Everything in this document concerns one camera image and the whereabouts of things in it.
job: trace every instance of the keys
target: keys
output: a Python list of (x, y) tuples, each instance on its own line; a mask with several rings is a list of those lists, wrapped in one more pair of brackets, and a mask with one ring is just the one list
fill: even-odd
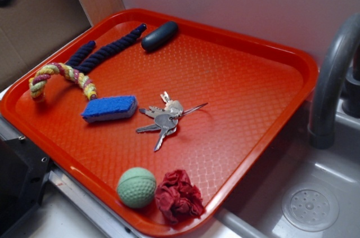
[(176, 127), (176, 123), (173, 121), (173, 116), (169, 114), (161, 114), (155, 117), (155, 124), (161, 128), (159, 139), (155, 145), (154, 152), (160, 149), (163, 139), (167, 136), (171, 129)]
[(166, 136), (173, 134), (177, 129), (179, 119), (185, 115), (198, 110), (199, 108), (207, 105), (208, 103), (193, 107), (187, 111), (184, 111), (183, 106), (178, 100), (172, 100), (168, 93), (164, 92), (160, 95), (165, 102), (165, 108), (150, 106), (149, 110), (139, 109), (139, 111), (154, 119), (155, 124), (147, 125), (136, 129), (137, 133), (151, 132), (160, 130), (159, 139), (155, 145), (154, 151), (158, 151)]

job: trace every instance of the sink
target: sink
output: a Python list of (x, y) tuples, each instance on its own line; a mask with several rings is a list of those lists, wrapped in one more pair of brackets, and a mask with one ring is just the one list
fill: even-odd
[(338, 113), (335, 144), (308, 144), (306, 102), (222, 208), (267, 237), (360, 237), (360, 120)]

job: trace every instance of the tray rim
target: tray rim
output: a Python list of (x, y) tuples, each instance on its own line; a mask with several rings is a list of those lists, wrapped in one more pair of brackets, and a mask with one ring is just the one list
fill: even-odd
[[(251, 153), (249, 153), (245, 159), (239, 163), (239, 167), (232, 173), (232, 175), (225, 181), (224, 185), (219, 189), (215, 196), (213, 196), (208, 204), (206, 205), (206, 210), (204, 213), (194, 219), (189, 219), (188, 221), (181, 222), (178, 225), (159, 225), (148, 222), (141, 222), (134, 214), (134, 216), (130, 216), (129, 218), (124, 218), (129, 224), (131, 224), (134, 228), (136, 228), (139, 232), (144, 233), (146, 235), (152, 235), (157, 237), (166, 237), (184, 234), (186, 232), (192, 231), (195, 227), (200, 226), (210, 216), (219, 208), (222, 202), (224, 202), (225, 198), (231, 193), (232, 190), (226, 188), (225, 185), (232, 184), (232, 189), (240, 182), (240, 179), (245, 175), (245, 173), (251, 168), (256, 159), (261, 156), (262, 152), (266, 149), (267, 144), (269, 144), (272, 139), (276, 136), (276, 134), (281, 130), (281, 128), (286, 124), (286, 122), (290, 119), (292, 114), (298, 109), (298, 107), (302, 104), (302, 102), (308, 97), (314, 85), (316, 83), (317, 75), (318, 75), (318, 67), (315, 61), (311, 58), (307, 53), (297, 50), (291, 47), (283, 46), (281, 44), (273, 43), (270, 41), (265, 41), (263, 39), (258, 39), (255, 37), (251, 37), (248, 35), (243, 35), (235, 32), (231, 32), (228, 30), (214, 28), (209, 25), (195, 23), (193, 21), (188, 21), (184, 19), (180, 19), (178, 17), (173, 17), (165, 14), (160, 14), (157, 12), (152, 12), (143, 9), (130, 9), (124, 10), (118, 13), (115, 13), (108, 18), (101, 21), (96, 26), (90, 28), (82, 35), (75, 38), (73, 41), (66, 44), (63, 48), (55, 52), (49, 58), (45, 59), (34, 69), (26, 73), (23, 77), (21, 77), (17, 82), (15, 82), (9, 90), (4, 94), (3, 99), (0, 101), (0, 112), (11, 124), (17, 124), (17, 129), (25, 134), (26, 136), (37, 134), (38, 132), (34, 132), (29, 123), (19, 123), (19, 117), (15, 112), (15, 105), (17, 98), (11, 98), (13, 93), (17, 95), (23, 95), (29, 88), (26, 85), (28, 83), (29, 76), (32, 76), (39, 68), (43, 65), (49, 63), (51, 60), (56, 60), (59, 57), (69, 57), (66, 55), (67, 53), (73, 53), (74, 50), (77, 50), (82, 44), (89, 41), (89, 38), (92, 34), (102, 33), (102, 31), (108, 30), (108, 27), (113, 27), (114, 25), (118, 25), (119, 23), (123, 23), (126, 21), (138, 21), (140, 18), (151, 18), (153, 22), (152, 25), (160, 26), (163, 22), (168, 20), (173, 20), (178, 23), (180, 31), (184, 31), (184, 33), (191, 33), (193, 37), (201, 37), (201, 33), (205, 32), (206, 40), (213, 43), (221, 43), (222, 46), (231, 46), (233, 48), (234, 42), (241, 42), (237, 48), (243, 52), (248, 52), (251, 48), (256, 46), (256, 53), (254, 51), (250, 52), (253, 55), (258, 55), (264, 57), (266, 52), (271, 51), (271, 53), (276, 53), (277, 55), (273, 55), (272, 57), (264, 57), (268, 60), (274, 60), (288, 66), (295, 68), (303, 77), (303, 86), (301, 90), (296, 94), (296, 96), (291, 100), (289, 105), (285, 108), (285, 110), (281, 113), (281, 115), (275, 120), (275, 122), (271, 125), (271, 127), (267, 130), (267, 132), (263, 135), (263, 137), (259, 140), (259, 142), (253, 147)], [(289, 57), (297, 57), (299, 59), (289, 59)], [(36, 137), (30, 138), (34, 141), (39, 147), (42, 147), (45, 144), (46, 136), (38, 135)], [(91, 173), (84, 173), (81, 169), (73, 168), (71, 169), (70, 165), (73, 165), (72, 162), (64, 162), (64, 155), (56, 150), (53, 151), (52, 157), (57, 159), (57, 163), (61, 165), (69, 174), (81, 182), (87, 189), (91, 188), (91, 192), (100, 198), (106, 205), (109, 203), (120, 203), (120, 200), (114, 200), (112, 194), (104, 191), (103, 188), (100, 187), (98, 183), (95, 181), (98, 179), (95, 175)]]

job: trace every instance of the red cloth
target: red cloth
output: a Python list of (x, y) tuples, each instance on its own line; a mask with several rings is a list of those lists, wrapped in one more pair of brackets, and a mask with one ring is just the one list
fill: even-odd
[(172, 224), (178, 223), (179, 215), (199, 216), (204, 210), (200, 190), (191, 185), (189, 176), (182, 169), (165, 174), (155, 190), (155, 202)]

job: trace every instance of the blue sponge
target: blue sponge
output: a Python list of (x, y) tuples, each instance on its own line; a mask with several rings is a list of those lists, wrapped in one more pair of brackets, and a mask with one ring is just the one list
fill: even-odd
[(106, 97), (91, 100), (82, 117), (88, 123), (130, 118), (137, 108), (135, 96)]

